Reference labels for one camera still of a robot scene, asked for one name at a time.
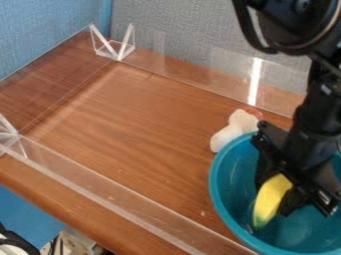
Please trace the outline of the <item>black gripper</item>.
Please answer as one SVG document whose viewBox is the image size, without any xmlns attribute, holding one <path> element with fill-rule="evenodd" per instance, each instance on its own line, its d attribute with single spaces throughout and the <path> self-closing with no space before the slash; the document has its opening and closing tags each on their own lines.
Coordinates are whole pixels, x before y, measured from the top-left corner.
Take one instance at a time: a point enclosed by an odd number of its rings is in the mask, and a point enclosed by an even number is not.
<svg viewBox="0 0 341 255">
<path fill-rule="evenodd" d="M 268 121 L 260 121 L 257 127 L 252 137 L 258 149 L 256 189 L 282 173 L 293 187 L 285 193 L 278 213 L 288 217 L 313 205 L 324 216 L 333 215 L 341 203 L 341 176 L 333 165 L 341 134 L 320 134 L 298 127 L 285 130 Z"/>
</svg>

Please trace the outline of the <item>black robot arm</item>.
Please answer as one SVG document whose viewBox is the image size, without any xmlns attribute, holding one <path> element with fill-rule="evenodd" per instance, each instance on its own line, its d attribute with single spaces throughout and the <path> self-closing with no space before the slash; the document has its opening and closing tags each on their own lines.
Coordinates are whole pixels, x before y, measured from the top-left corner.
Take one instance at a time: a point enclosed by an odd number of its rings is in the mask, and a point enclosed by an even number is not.
<svg viewBox="0 0 341 255">
<path fill-rule="evenodd" d="M 292 128 L 266 121 L 257 124 L 256 186 L 284 175 L 292 186 L 276 212 L 289 215 L 312 205 L 329 216 L 341 204 L 341 177 L 332 166 L 341 147 L 341 0 L 232 0 L 232 4 L 256 50 L 312 60 Z"/>
</svg>

